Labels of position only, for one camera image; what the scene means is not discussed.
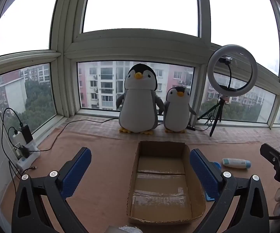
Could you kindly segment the small plush penguin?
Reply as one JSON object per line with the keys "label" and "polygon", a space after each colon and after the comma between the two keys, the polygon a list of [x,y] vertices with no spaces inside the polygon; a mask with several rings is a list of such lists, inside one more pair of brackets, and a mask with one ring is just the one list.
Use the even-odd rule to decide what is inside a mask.
{"label": "small plush penguin", "polygon": [[183,86],[176,86],[168,90],[163,110],[163,125],[166,133],[185,133],[190,114],[196,112],[190,106],[190,93]]}

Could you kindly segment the black power adapter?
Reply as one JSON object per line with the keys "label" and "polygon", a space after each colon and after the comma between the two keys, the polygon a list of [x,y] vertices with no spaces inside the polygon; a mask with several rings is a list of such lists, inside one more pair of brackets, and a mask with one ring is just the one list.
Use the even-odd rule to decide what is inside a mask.
{"label": "black power adapter", "polygon": [[22,135],[26,141],[27,144],[29,144],[33,140],[32,133],[30,131],[30,128],[27,124],[20,124],[20,129],[22,132]]}

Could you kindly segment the large plush penguin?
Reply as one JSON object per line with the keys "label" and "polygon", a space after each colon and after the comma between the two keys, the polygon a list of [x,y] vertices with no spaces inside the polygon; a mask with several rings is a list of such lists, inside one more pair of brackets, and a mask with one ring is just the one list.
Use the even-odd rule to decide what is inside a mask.
{"label": "large plush penguin", "polygon": [[158,115],[165,111],[157,95],[157,78],[154,70],[142,63],[135,64],[128,72],[125,91],[116,100],[119,113],[119,132],[152,135],[158,125]]}

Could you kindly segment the open cardboard box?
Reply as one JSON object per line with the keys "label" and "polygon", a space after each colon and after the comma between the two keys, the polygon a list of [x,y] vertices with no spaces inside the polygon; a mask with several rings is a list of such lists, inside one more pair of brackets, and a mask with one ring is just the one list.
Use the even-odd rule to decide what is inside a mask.
{"label": "open cardboard box", "polygon": [[202,185],[184,143],[141,141],[130,179],[127,216],[145,225],[187,224],[203,216]]}

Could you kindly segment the black tripod stand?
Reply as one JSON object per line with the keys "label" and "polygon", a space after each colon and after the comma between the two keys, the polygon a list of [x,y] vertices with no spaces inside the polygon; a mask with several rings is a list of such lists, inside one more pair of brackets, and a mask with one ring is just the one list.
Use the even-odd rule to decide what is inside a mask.
{"label": "black tripod stand", "polygon": [[207,121],[205,124],[208,125],[208,128],[211,128],[209,133],[210,137],[212,137],[218,121],[222,120],[223,107],[228,101],[229,97],[222,95],[213,107],[211,107],[208,111],[197,118],[197,120],[200,120],[204,117],[207,117]]}

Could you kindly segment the black inline remote control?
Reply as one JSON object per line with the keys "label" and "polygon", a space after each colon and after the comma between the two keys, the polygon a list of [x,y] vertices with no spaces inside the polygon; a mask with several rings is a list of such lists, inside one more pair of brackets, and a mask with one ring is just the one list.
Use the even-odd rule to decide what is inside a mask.
{"label": "black inline remote control", "polygon": [[189,129],[189,130],[192,130],[192,131],[196,131],[195,127],[192,127],[190,125],[188,125],[186,128]]}

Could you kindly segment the white lotion bottle blue cap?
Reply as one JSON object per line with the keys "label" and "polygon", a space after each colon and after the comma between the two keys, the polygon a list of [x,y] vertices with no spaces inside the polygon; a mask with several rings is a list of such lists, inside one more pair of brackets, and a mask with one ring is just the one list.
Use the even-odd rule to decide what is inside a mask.
{"label": "white lotion bottle blue cap", "polygon": [[245,160],[245,159],[223,158],[222,164],[225,167],[229,167],[229,168],[237,168],[237,169],[251,168],[251,162],[249,160]]}

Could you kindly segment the white power strip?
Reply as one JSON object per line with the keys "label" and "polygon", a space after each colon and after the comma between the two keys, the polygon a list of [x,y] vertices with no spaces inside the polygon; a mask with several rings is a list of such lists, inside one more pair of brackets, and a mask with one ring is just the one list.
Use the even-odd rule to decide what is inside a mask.
{"label": "white power strip", "polygon": [[17,157],[16,167],[22,173],[32,166],[32,163],[40,156],[40,150],[32,135],[27,135],[27,139],[21,131],[15,130],[11,141],[13,142],[13,152]]}

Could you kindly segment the pink floor blanket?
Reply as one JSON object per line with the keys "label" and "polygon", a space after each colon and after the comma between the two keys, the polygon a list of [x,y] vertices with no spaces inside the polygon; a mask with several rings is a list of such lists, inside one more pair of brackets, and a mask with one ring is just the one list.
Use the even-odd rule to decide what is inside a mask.
{"label": "pink floor blanket", "polygon": [[57,181],[50,172],[62,173],[62,166],[81,148],[91,155],[82,159],[85,170],[76,190],[63,202],[80,222],[81,231],[105,232],[109,226],[138,226],[143,232],[194,232],[213,207],[197,177],[198,166],[190,153],[199,150],[211,162],[223,158],[248,159],[249,169],[231,169],[232,177],[251,179],[258,175],[269,213],[276,206],[275,180],[271,160],[260,154],[261,142],[199,144],[189,133],[153,135],[110,134],[104,123],[95,135],[81,132],[80,123],[54,131],[39,145],[37,169],[19,179],[17,188],[4,195],[2,212],[11,220],[12,232],[70,232],[71,219],[53,208],[60,193],[50,192]]}

